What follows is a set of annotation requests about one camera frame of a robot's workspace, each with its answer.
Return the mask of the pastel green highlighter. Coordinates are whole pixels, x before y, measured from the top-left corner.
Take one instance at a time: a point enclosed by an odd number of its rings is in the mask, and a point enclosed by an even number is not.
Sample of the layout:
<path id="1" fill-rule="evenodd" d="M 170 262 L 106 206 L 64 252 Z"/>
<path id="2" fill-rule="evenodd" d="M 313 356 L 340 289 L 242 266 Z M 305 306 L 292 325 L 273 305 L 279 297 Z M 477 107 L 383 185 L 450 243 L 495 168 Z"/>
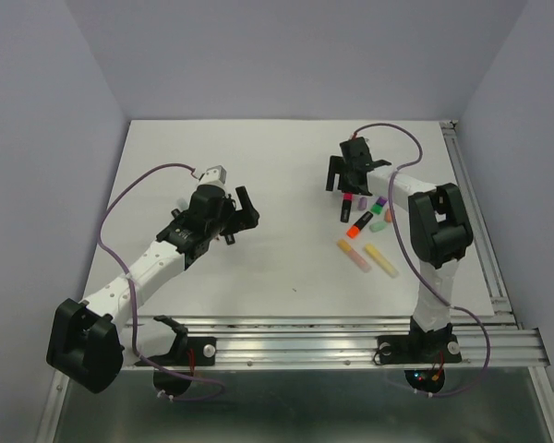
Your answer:
<path id="1" fill-rule="evenodd" d="M 188 208 L 188 203 L 183 198 L 179 198 L 176 201 L 176 205 L 180 210 L 186 210 Z"/>

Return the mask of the black highlighter pink cap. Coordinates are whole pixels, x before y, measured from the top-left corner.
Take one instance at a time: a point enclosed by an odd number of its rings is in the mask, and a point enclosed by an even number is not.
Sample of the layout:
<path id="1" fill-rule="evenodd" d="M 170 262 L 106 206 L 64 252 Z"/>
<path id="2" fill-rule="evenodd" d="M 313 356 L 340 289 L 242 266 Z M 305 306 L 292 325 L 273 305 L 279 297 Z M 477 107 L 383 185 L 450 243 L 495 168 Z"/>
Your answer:
<path id="1" fill-rule="evenodd" d="M 353 204 L 353 195 L 351 193 L 343 194 L 343 202 L 341 207 L 340 221 L 343 223 L 348 223 L 350 219 L 352 204 Z"/>

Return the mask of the pastel purple cap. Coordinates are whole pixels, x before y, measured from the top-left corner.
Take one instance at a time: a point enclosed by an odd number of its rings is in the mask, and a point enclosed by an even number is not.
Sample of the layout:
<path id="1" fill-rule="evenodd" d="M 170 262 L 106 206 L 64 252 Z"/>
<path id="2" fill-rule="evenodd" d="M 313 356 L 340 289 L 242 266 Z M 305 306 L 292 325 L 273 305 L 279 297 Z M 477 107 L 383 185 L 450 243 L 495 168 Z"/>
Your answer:
<path id="1" fill-rule="evenodd" d="M 359 198 L 357 208 L 361 211 L 365 211 L 367 209 L 367 198 L 366 197 L 360 197 Z"/>

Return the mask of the black highlighter orange cap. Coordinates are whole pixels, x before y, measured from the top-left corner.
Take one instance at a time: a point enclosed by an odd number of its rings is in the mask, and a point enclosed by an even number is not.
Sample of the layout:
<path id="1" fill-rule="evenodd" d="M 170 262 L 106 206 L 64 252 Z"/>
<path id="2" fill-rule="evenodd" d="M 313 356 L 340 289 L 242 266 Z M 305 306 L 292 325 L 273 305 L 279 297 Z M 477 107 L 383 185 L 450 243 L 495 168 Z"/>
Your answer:
<path id="1" fill-rule="evenodd" d="M 369 224 L 374 214 L 370 211 L 363 213 L 356 222 L 347 230 L 346 236 L 355 239 L 361 231 Z"/>

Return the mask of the pastel green cap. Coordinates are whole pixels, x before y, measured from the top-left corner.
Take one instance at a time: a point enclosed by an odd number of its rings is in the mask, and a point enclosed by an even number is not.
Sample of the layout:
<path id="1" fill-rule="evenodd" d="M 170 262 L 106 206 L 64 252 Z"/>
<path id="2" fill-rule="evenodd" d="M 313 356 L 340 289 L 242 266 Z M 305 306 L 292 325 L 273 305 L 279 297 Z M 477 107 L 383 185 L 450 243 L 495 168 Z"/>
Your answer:
<path id="1" fill-rule="evenodd" d="M 376 221 L 369 225 L 369 230 L 372 233 L 377 233 L 384 230 L 387 226 L 388 226 L 388 223 L 385 221 Z"/>

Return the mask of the pastel pink highlighter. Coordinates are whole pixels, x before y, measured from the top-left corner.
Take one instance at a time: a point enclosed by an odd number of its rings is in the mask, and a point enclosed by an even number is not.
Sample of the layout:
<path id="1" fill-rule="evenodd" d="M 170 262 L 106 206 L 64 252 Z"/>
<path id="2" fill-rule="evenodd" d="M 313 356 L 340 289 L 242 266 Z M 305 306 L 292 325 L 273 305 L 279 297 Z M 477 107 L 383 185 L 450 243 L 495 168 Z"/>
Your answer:
<path id="1" fill-rule="evenodd" d="M 353 263 L 364 273 L 371 271 L 371 266 L 359 255 L 359 253 L 344 239 L 339 239 L 336 245 L 349 257 Z"/>

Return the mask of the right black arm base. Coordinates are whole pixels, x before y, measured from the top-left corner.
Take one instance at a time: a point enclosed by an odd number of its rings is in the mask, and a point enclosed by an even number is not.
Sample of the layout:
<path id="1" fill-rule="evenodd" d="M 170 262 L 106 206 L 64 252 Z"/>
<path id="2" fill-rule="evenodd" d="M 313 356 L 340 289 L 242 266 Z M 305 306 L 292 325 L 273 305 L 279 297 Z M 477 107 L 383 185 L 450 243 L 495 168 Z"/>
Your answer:
<path id="1" fill-rule="evenodd" d="M 376 338 L 380 365 L 432 365 L 443 360 L 445 364 L 463 361 L 457 337 L 421 340 L 408 335 L 380 335 Z"/>

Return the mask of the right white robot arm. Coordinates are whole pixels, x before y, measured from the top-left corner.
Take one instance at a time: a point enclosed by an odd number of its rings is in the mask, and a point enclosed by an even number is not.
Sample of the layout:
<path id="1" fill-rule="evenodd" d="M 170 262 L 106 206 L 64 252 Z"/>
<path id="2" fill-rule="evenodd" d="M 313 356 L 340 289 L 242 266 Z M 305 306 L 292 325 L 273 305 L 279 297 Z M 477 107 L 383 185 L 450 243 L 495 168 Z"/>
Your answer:
<path id="1" fill-rule="evenodd" d="M 410 244 L 400 249 L 404 258 L 419 260 L 409 266 L 419 281 L 409 331 L 380 336 L 377 363 L 461 362 L 452 331 L 452 286 L 474 234 L 459 187 L 433 185 L 404 174 L 388 161 L 373 160 L 362 137 L 346 140 L 340 148 L 341 155 L 329 160 L 327 190 L 338 189 L 347 197 L 379 194 L 387 199 L 390 211 L 405 210 Z"/>

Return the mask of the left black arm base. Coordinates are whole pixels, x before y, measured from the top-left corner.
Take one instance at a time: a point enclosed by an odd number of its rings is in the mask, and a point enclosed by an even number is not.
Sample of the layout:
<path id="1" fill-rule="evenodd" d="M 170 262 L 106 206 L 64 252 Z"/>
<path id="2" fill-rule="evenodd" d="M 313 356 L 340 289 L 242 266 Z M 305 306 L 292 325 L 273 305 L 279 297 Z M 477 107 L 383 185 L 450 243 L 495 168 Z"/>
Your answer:
<path id="1" fill-rule="evenodd" d="M 207 367 L 215 365 L 217 339 L 212 336 L 175 339 L 166 352 L 148 353 L 147 358 L 158 365 Z"/>

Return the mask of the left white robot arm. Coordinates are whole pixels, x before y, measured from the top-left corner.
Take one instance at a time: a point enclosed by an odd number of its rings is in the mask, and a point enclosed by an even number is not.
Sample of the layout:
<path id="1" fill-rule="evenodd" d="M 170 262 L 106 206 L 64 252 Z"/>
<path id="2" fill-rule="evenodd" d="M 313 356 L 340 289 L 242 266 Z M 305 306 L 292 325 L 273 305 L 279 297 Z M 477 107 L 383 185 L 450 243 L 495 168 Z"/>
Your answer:
<path id="1" fill-rule="evenodd" d="M 46 362 L 92 393 L 107 389 L 121 369 L 151 365 L 154 379 L 174 377 L 166 394 L 177 398 L 196 377 L 193 364 L 213 365 L 204 353 L 213 337 L 191 339 L 178 321 L 158 315 L 140 324 L 138 310 L 167 282 L 189 269 L 221 236 L 233 244 L 236 233 L 259 224 L 247 189 L 230 195 L 217 184 L 202 184 L 188 208 L 178 212 L 139 258 L 81 301 L 66 299 L 54 312 Z"/>

